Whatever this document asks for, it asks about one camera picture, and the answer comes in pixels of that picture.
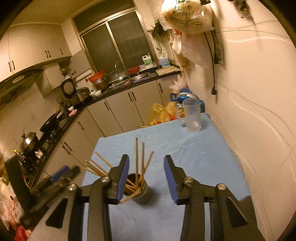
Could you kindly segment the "wooden chopstick three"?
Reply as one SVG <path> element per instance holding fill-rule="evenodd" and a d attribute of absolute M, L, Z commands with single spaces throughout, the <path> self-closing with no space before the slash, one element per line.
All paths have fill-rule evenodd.
<path fill-rule="evenodd" d="M 89 171 L 95 173 L 96 175 L 100 177 L 105 176 L 105 174 L 102 171 L 100 171 L 98 168 L 96 168 L 94 165 L 92 165 L 88 161 L 86 161 L 86 166 L 89 169 Z"/>

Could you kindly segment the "wooden chopstick four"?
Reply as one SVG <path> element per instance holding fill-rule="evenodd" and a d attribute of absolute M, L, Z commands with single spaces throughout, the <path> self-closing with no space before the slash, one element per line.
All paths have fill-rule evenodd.
<path fill-rule="evenodd" d="M 96 176 L 102 177 L 100 174 L 98 174 L 97 172 L 94 172 L 94 171 L 91 170 L 91 169 L 84 168 L 84 170 L 87 171 L 87 172 L 89 172 L 89 173 L 92 173 L 92 174 L 94 174 L 94 175 L 96 175 Z"/>

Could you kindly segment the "wooden chopstick one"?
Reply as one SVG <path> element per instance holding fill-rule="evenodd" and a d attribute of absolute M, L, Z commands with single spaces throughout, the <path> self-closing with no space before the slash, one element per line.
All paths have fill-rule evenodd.
<path fill-rule="evenodd" d="M 95 152 L 95 154 L 98 156 L 98 157 L 100 157 L 100 159 L 102 160 L 102 161 L 104 161 L 104 163 L 106 163 L 106 165 L 107 166 L 109 166 L 110 168 L 112 168 L 113 166 L 104 158 L 104 157 L 102 157 L 98 152 Z"/>

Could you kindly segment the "black utensil cup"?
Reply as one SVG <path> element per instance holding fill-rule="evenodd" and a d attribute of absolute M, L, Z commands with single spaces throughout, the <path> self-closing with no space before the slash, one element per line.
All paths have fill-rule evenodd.
<path fill-rule="evenodd" d="M 138 175 L 138 184 L 141 188 L 141 175 Z M 135 173 L 129 174 L 126 180 L 125 192 L 124 196 L 128 197 L 136 191 L 136 181 L 135 181 Z M 148 183 L 144 180 L 144 187 L 141 190 L 138 197 L 132 199 L 134 202 L 138 204 L 147 204 L 152 198 L 152 190 L 150 189 Z"/>

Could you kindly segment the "wooden chopstick eight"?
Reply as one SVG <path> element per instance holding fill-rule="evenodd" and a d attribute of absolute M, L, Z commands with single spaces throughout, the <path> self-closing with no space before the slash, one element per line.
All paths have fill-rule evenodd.
<path fill-rule="evenodd" d="M 121 200 L 119 203 L 122 204 L 122 203 L 125 203 L 125 202 L 127 202 L 129 200 L 132 200 L 132 199 L 138 197 L 139 194 L 140 194 L 140 192 L 141 192 L 141 190 L 142 189 L 140 187 L 138 187 L 138 189 L 133 194 L 131 194 L 130 196 L 128 196 L 125 199 Z"/>

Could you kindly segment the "wooden chopstick seven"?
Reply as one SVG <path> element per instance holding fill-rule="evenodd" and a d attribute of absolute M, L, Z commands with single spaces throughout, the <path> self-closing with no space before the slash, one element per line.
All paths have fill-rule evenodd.
<path fill-rule="evenodd" d="M 148 160 L 146 161 L 146 163 L 144 165 L 144 174 L 146 173 L 146 171 L 148 169 L 148 166 L 149 166 L 149 164 L 150 164 L 150 162 L 152 160 L 153 154 L 154 154 L 154 151 L 151 151 L 150 156 L 149 156 Z"/>

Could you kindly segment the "wooden chopstick six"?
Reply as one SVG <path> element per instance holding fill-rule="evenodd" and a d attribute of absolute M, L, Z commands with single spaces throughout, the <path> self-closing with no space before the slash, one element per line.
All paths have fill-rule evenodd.
<path fill-rule="evenodd" d="M 145 145 L 144 145 L 144 142 L 142 143 L 142 164 L 141 164 L 141 188 L 143 190 L 143 187 L 144 187 L 144 148 L 145 148 Z"/>

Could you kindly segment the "dark kitchen window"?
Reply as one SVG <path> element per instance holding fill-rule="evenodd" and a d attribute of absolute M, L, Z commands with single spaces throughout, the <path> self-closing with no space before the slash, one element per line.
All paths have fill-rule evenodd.
<path fill-rule="evenodd" d="M 152 56 L 151 41 L 134 1 L 100 1 L 73 17 L 87 59 L 95 72 L 126 69 Z"/>

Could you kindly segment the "black phone on table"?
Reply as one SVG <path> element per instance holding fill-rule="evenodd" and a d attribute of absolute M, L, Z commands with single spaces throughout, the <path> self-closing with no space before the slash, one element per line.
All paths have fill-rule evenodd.
<path fill-rule="evenodd" d="M 251 196 L 216 198 L 210 202 L 210 240 L 263 240 Z"/>

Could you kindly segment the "black frying pan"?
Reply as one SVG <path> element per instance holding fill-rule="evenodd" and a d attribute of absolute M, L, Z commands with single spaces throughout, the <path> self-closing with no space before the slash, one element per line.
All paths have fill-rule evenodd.
<path fill-rule="evenodd" d="M 60 105 L 58 105 L 56 112 L 51 115 L 45 123 L 41 126 L 40 132 L 46 133 L 51 131 L 58 123 L 57 116 L 61 112 Z"/>

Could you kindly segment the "range hood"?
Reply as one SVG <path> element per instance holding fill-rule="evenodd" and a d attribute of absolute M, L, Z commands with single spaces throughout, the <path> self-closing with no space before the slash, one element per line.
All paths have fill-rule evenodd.
<path fill-rule="evenodd" d="M 19 94 L 32 87 L 44 68 L 21 71 L 1 82 L 1 105 L 14 100 Z"/>

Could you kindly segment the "yellow plastic bag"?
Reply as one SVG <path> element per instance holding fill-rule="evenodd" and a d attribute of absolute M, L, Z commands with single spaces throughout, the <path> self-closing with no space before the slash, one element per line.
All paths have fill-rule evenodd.
<path fill-rule="evenodd" d="M 149 108 L 148 124 L 152 126 L 176 120 L 176 106 L 176 101 L 168 102 L 165 106 L 159 103 L 153 103 Z"/>

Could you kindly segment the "clear glass mug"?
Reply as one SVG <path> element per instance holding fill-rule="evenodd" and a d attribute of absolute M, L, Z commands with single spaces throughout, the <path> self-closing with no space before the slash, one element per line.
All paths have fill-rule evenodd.
<path fill-rule="evenodd" d="M 179 109 L 184 110 L 184 119 L 181 120 Z M 182 103 L 176 104 L 176 118 L 183 124 L 189 132 L 195 133 L 201 130 L 201 101 L 197 98 L 186 98 Z"/>

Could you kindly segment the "wooden cutting board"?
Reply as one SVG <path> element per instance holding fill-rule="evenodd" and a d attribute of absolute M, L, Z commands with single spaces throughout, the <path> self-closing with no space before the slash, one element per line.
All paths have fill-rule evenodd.
<path fill-rule="evenodd" d="M 180 68 L 177 68 L 175 66 L 167 66 L 161 69 L 157 69 L 156 73 L 158 74 L 158 76 L 162 76 L 162 75 L 177 72 L 177 71 L 180 71 Z"/>

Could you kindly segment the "hanging plastic bag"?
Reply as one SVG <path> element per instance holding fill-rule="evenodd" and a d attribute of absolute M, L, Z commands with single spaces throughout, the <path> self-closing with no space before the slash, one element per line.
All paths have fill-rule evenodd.
<path fill-rule="evenodd" d="M 214 29 L 210 1 L 164 1 L 159 22 L 164 29 L 198 35 Z"/>

